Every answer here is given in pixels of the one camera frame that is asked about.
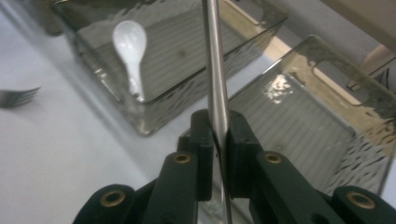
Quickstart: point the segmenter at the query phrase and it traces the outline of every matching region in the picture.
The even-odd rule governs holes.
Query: stainless steel rod
[[[230,196],[227,185],[226,140],[230,125],[227,86],[224,76],[223,51],[217,0],[203,0],[205,39],[207,51],[207,73],[209,75],[208,107],[221,171],[221,198],[223,218],[232,224]]]

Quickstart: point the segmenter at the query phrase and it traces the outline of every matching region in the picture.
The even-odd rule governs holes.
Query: fork
[[[39,89],[38,87],[27,91],[0,90],[0,108],[25,105],[32,101]]]

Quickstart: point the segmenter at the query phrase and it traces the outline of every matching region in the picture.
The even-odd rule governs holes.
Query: white spoon
[[[137,96],[137,100],[145,100],[140,62],[145,54],[147,37],[145,29],[135,21],[122,21],[113,31],[113,44],[125,63],[129,78],[129,92]]]

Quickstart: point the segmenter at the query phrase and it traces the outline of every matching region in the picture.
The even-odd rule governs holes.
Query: table surface
[[[0,109],[0,223],[71,223],[101,187],[144,186],[176,150],[191,113],[206,107],[204,98],[154,135],[140,136],[100,89],[83,88],[87,70],[64,35],[45,35],[6,1],[0,29],[0,89],[41,87],[32,103]],[[271,63],[262,56],[239,72],[229,95]],[[383,197],[396,206],[394,185],[395,167]]]

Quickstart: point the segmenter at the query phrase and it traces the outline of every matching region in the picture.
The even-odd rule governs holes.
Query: glass dish
[[[255,24],[227,1],[219,1],[227,77],[262,55],[286,19],[269,0],[258,1]],[[58,1],[60,17],[76,54],[112,96],[118,109],[142,134],[153,133],[206,94],[206,45],[201,1]],[[128,92],[125,66],[111,35],[125,20],[139,22],[148,35],[141,63],[146,101]]]
[[[332,195],[351,185],[381,194],[396,147],[396,97],[318,37],[252,80],[229,107],[246,117],[264,150],[288,157],[315,189]],[[215,220],[220,204],[202,207]],[[248,200],[233,205],[248,219]]]

